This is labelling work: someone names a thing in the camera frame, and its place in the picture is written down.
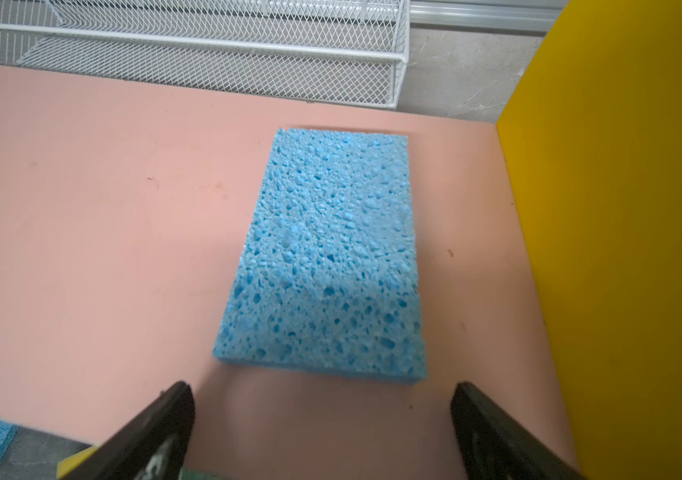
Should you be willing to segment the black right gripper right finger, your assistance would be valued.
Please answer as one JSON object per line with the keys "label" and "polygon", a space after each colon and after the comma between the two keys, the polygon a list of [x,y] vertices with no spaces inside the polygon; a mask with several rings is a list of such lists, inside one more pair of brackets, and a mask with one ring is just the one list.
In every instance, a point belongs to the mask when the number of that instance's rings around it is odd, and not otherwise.
{"label": "black right gripper right finger", "polygon": [[471,382],[456,385],[451,420],[470,479],[581,479]]}

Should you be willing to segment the light blue cellulose sponge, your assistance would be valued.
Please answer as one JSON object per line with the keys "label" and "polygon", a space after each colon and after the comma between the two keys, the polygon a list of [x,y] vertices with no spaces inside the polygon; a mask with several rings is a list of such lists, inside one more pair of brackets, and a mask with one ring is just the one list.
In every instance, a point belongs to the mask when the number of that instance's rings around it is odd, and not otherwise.
{"label": "light blue cellulose sponge", "polygon": [[279,130],[214,357],[413,384],[422,324],[407,138]]}

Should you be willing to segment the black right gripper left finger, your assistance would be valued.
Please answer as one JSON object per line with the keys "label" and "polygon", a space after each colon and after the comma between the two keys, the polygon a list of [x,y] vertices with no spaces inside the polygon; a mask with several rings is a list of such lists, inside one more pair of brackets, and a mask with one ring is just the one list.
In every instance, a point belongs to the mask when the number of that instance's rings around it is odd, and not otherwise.
{"label": "black right gripper left finger", "polygon": [[189,384],[178,381],[65,479],[178,479],[195,421]]}

